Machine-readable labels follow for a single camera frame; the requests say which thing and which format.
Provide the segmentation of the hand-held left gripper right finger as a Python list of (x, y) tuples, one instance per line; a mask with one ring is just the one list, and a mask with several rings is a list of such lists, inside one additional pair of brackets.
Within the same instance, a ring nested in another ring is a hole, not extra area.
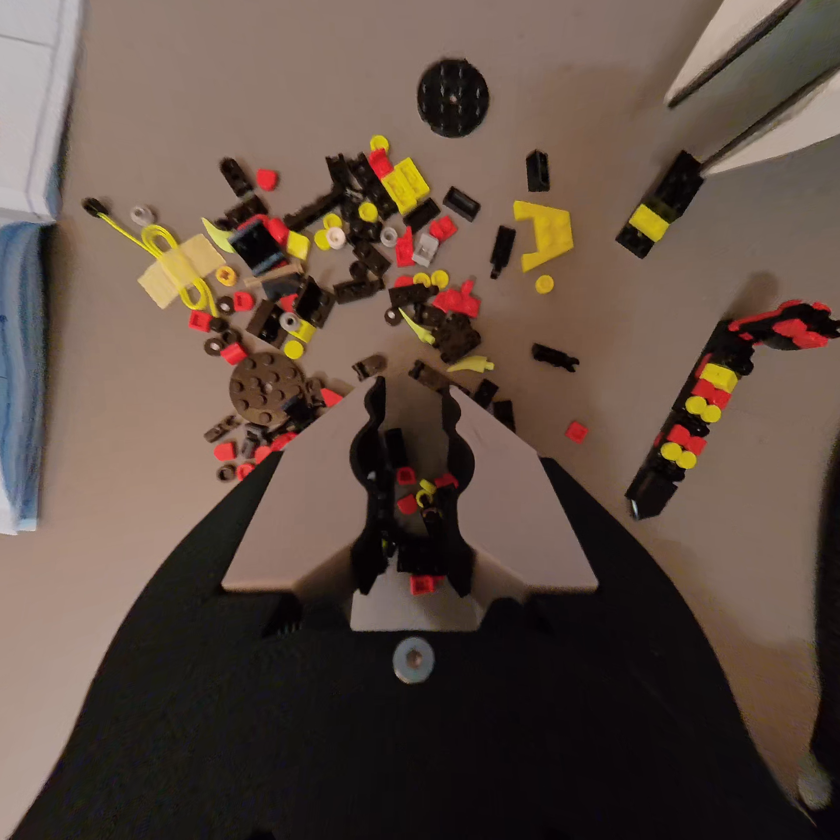
[(591, 594), (598, 580), (537, 451), (456, 387), (442, 398), (468, 595)]

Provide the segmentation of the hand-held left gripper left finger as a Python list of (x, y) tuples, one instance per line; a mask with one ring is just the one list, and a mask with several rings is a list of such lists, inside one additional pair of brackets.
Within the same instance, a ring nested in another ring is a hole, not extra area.
[(280, 452), (228, 567), (226, 592), (283, 592), (301, 604), (367, 595), (384, 573), (386, 385), (372, 377)]

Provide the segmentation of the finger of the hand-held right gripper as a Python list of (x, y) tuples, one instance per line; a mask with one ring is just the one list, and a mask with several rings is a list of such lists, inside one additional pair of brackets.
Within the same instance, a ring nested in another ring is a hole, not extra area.
[(839, 67), (797, 89), (778, 106), (740, 132), (701, 167), (713, 176), (771, 161), (839, 134)]
[(667, 109), (708, 98), (750, 109), (806, 109), (821, 98), (814, 64), (820, 2), (721, 2), (665, 94)]

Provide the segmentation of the long black red yellow lego assembly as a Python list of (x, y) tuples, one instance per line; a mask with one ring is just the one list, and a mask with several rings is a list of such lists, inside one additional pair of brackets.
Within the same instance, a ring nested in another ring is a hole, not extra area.
[(697, 466), (734, 389), (753, 372), (757, 348), (819, 349), (838, 335), (838, 320), (818, 301), (789, 300), (771, 311), (719, 321), (625, 492), (633, 519), (659, 516)]

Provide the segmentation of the pile of lego pieces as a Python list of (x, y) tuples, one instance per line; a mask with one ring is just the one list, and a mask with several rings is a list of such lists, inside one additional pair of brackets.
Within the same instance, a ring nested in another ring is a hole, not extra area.
[[(165, 309), (180, 299), (190, 328), (209, 334), (205, 352), (234, 367), (229, 394), (236, 416), (206, 439), (215, 443), (240, 423), (249, 431), (240, 446), (217, 446), (221, 480), (246, 476), (259, 457), (338, 399), (316, 393), (315, 381), (297, 366), (332, 310), (384, 291), (392, 262), (426, 267), (425, 257), (457, 232), (413, 159), (392, 162), (385, 136), (375, 135), (366, 153), (326, 162), (330, 191), (277, 217), (261, 193), (275, 189), (279, 174), (258, 169), (250, 177), (235, 158), (223, 158), (218, 168), (237, 203), (217, 220), (204, 218), (206, 233), (182, 242), (146, 206), (132, 211), (140, 228), (132, 234), (103, 201), (82, 202), (87, 214), (152, 257), (139, 283), (155, 304)], [(393, 249), (394, 261), (378, 245)]]

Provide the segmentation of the black lego clip piece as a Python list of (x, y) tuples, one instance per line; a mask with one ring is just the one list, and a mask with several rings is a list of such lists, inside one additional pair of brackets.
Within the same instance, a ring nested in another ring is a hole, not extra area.
[(542, 343), (534, 343), (531, 347), (532, 358), (542, 364), (548, 364), (555, 369), (562, 369), (575, 373), (580, 360), (561, 350), (556, 350)]

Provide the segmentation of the yellow wedge lego plate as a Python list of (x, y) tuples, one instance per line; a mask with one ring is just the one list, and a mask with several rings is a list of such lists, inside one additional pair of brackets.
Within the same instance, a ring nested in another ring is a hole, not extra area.
[(515, 220), (531, 221), (536, 250), (521, 256), (521, 270), (530, 272), (569, 252), (574, 247), (570, 212), (517, 200), (512, 205)]

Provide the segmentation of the dark round lego plate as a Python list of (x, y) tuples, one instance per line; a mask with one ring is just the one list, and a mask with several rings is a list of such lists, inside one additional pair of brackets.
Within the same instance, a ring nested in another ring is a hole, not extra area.
[(436, 135), (460, 140), (484, 121), (490, 91), (482, 73), (466, 58), (447, 57), (429, 65), (416, 88), (416, 108)]

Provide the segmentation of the lego instruction booklet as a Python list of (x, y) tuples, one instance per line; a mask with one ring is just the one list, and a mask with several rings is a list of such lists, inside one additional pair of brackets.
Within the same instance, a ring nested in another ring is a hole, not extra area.
[(44, 450), (44, 246), (60, 182), (85, 2), (1, 3), (1, 533), (34, 531)]

